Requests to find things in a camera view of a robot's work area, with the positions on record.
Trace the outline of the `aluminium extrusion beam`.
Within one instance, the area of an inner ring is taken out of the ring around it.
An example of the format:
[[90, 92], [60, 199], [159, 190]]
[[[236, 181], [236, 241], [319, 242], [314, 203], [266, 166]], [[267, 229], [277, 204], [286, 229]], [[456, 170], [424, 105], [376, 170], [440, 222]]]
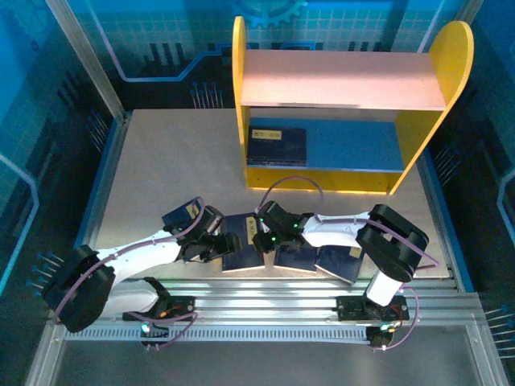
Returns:
[[[336, 298], [361, 296], [368, 284], [355, 285], [331, 278], [216, 278], [165, 280], [172, 294], [196, 298], [200, 323], [215, 325], [323, 325], [337, 323]], [[447, 279], [417, 279], [405, 290], [410, 313], [419, 299], [423, 326], [466, 325], [482, 313], [476, 293], [459, 290]]]

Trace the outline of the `dark blue book, two-character label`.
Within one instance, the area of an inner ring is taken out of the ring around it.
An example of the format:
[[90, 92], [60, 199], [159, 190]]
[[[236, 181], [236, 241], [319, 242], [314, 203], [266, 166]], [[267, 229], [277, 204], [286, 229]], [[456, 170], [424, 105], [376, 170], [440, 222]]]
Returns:
[[246, 163], [248, 166], [255, 167], [306, 167], [306, 162], [300, 162], [298, 160], [290, 161], [270, 161], [270, 160], [249, 160]]

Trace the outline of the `black connector module with light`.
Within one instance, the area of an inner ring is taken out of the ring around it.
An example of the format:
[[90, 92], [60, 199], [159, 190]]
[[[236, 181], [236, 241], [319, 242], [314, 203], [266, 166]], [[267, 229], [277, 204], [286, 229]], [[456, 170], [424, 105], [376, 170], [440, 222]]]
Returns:
[[140, 326], [140, 343], [149, 351], [158, 350], [161, 345], [170, 340], [169, 325], [165, 322], [151, 322], [144, 319]]
[[366, 339], [372, 348], [386, 350], [393, 342], [393, 336], [396, 328], [391, 325], [368, 326], [366, 328]]

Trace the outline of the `grey metal tray panel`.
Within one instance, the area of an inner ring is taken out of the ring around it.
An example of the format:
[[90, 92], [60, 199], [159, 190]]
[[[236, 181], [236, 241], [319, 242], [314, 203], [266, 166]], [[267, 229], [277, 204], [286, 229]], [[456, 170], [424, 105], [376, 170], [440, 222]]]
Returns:
[[344, 343], [65, 341], [45, 335], [23, 386], [515, 386], [492, 340], [420, 326], [388, 351]]

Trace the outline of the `yellow bookshelf with pink board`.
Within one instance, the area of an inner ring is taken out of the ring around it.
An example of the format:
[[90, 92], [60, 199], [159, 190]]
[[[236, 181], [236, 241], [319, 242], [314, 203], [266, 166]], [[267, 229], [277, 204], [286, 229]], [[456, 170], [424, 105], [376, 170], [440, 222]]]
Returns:
[[306, 167], [255, 167], [245, 185], [392, 195], [465, 88], [474, 37], [449, 22], [426, 53], [250, 49], [233, 24], [233, 93], [240, 146], [249, 129], [303, 128]]

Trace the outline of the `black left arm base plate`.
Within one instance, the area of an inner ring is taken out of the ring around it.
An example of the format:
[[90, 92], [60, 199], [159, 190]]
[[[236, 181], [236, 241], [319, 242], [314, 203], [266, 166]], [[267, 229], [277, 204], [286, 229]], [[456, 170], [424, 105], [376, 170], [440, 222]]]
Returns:
[[122, 315], [126, 322], [170, 322], [173, 318], [187, 315], [186, 319], [191, 320], [188, 314], [195, 310], [195, 298], [191, 296], [171, 296], [159, 298], [148, 311], [130, 311]]

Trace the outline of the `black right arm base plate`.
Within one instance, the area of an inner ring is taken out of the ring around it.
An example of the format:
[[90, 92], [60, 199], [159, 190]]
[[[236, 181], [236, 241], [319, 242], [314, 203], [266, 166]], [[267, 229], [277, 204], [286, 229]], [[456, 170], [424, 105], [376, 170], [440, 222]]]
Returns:
[[401, 295], [393, 297], [387, 306], [380, 306], [366, 296], [339, 296], [333, 309], [339, 321], [408, 321], [410, 313], [406, 299]]

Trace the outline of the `aluminium table edge rail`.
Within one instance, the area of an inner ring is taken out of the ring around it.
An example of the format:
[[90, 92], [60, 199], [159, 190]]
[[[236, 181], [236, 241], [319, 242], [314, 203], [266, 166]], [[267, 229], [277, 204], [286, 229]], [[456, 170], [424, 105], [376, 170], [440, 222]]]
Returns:
[[447, 208], [443, 189], [431, 159], [431, 153], [428, 150], [422, 152], [417, 161], [417, 168], [439, 238], [439, 244], [447, 264], [451, 266], [454, 273], [456, 285], [461, 292], [474, 293], [476, 289], [472, 283], [463, 250]]
[[132, 115], [132, 111], [126, 112], [123, 122], [114, 122], [109, 130], [74, 248], [96, 243]]

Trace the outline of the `aluminium frame post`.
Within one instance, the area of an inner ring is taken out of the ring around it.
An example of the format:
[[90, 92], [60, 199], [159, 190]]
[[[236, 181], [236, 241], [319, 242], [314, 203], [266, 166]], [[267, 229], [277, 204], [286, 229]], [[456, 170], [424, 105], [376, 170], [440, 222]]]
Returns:
[[419, 16], [422, 38], [417, 53], [427, 52], [441, 28], [450, 21], [471, 24], [484, 0], [421, 0]]
[[124, 121], [126, 111], [101, 65], [93, 46], [67, 0], [45, 0], [93, 85], [116, 121]]

